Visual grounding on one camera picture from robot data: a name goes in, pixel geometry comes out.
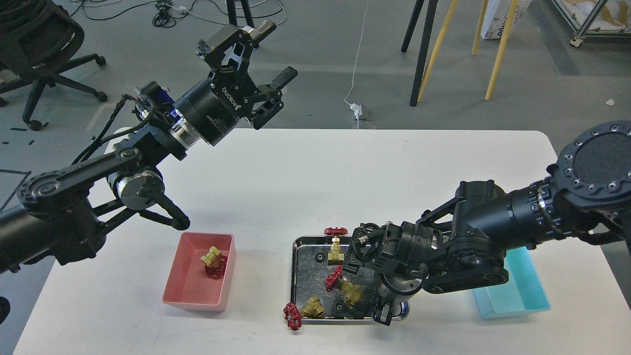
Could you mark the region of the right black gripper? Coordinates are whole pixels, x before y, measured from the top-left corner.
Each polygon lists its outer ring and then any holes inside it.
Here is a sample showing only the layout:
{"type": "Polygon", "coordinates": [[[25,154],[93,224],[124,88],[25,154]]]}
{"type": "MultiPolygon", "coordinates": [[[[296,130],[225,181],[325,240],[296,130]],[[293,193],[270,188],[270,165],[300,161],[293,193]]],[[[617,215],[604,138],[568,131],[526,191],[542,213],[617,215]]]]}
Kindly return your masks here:
{"type": "Polygon", "coordinates": [[[343,275],[354,277],[361,268],[374,272],[375,322],[390,326],[393,306],[419,292],[430,259],[444,241],[439,229],[411,222],[360,224],[349,242],[343,275]]]}

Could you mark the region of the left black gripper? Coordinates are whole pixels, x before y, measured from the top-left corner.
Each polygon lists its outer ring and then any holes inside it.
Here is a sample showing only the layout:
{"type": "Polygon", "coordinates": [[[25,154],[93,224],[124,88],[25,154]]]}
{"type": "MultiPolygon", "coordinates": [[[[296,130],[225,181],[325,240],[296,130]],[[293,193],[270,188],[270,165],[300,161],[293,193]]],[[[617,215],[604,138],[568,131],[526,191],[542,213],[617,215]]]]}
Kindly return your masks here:
{"type": "Polygon", "coordinates": [[[198,42],[196,55],[213,73],[177,99],[174,108],[205,143],[216,146],[241,119],[260,130],[283,108],[282,89],[298,75],[295,68],[285,68],[258,88],[246,73],[253,50],[275,29],[269,20],[255,28],[228,23],[198,42]]]}

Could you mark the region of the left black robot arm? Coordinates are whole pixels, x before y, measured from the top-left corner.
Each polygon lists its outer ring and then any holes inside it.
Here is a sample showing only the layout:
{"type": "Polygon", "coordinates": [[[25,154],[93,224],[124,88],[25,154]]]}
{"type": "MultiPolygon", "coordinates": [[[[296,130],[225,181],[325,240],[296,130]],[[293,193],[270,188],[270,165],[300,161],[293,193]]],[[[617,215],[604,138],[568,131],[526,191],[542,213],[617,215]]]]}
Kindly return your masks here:
{"type": "Polygon", "coordinates": [[[95,258],[106,235],[136,214],[184,231],[190,220],[165,195],[156,166],[169,155],[183,160],[198,140],[218,144],[240,119],[259,130],[282,108],[282,89],[297,76],[287,67],[270,84],[248,75],[250,55],[277,26],[227,24],[198,43],[210,68],[177,100],[151,82],[124,95],[135,104],[138,125],[99,135],[70,166],[31,177],[17,188],[20,205],[1,213],[0,271],[18,272],[47,256],[61,265],[95,258]]]}

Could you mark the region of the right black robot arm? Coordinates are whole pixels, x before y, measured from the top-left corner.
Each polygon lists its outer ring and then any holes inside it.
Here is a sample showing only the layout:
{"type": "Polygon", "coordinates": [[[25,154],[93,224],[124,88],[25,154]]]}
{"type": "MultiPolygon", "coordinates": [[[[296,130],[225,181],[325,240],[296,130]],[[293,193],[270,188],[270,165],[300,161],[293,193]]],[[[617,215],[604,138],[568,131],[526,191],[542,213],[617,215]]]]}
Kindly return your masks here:
{"type": "Polygon", "coordinates": [[[420,290],[442,294],[509,281],[506,252],[578,238],[590,245],[630,241],[631,124],[584,131],[546,168],[548,177],[505,192],[493,180],[462,181],[455,197],[414,223],[361,224],[341,269],[374,271],[374,321],[420,290]]]}

